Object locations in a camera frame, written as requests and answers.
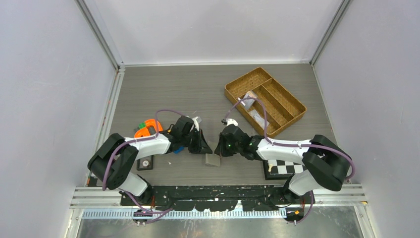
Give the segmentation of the credit card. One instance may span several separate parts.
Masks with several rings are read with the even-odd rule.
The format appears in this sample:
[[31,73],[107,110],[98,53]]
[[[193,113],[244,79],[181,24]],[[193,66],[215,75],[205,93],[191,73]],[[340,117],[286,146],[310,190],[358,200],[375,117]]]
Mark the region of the credit card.
[[240,105],[247,111],[256,101],[257,95],[253,91],[247,91],[247,93],[242,98],[237,98],[240,102]]

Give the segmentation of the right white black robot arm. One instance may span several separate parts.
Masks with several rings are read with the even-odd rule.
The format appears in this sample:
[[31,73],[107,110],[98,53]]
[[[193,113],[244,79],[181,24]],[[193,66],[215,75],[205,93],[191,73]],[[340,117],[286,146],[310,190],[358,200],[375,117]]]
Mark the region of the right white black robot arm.
[[214,152],[222,157],[240,154],[248,160],[282,160],[303,165],[306,169],[294,173],[283,186],[283,198],[292,204],[314,189],[340,191],[344,181],[355,173],[351,157],[318,134],[310,140],[278,140],[262,135],[249,136],[230,124],[219,134]]

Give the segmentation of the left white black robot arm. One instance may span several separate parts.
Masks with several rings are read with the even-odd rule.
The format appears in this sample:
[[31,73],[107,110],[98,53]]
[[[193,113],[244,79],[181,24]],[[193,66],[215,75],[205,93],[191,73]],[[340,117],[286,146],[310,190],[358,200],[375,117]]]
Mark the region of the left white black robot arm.
[[185,147],[191,154],[211,154],[212,149],[199,128],[199,117],[181,116],[168,130],[146,137],[129,138],[114,133],[108,137],[87,164],[103,183],[103,189],[121,189],[133,195],[140,205],[152,198],[148,182],[131,172],[134,163],[146,157],[173,153]]

